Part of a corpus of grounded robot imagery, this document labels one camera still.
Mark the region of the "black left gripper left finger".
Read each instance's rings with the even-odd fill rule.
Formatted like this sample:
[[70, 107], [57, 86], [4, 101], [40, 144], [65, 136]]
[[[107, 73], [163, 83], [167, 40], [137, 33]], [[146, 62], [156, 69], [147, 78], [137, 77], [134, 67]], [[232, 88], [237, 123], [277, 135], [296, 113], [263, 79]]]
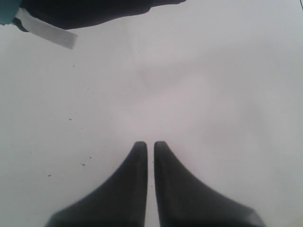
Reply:
[[80, 201], [53, 214], [46, 225], [143, 227], [147, 189], [147, 145], [139, 141], [110, 178]]

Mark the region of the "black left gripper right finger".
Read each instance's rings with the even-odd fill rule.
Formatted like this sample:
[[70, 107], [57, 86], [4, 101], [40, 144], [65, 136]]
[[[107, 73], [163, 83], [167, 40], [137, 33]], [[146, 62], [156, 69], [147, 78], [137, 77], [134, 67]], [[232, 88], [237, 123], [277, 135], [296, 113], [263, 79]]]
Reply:
[[154, 144], [154, 179], [162, 227], [262, 227], [257, 212], [197, 179], [168, 144]]

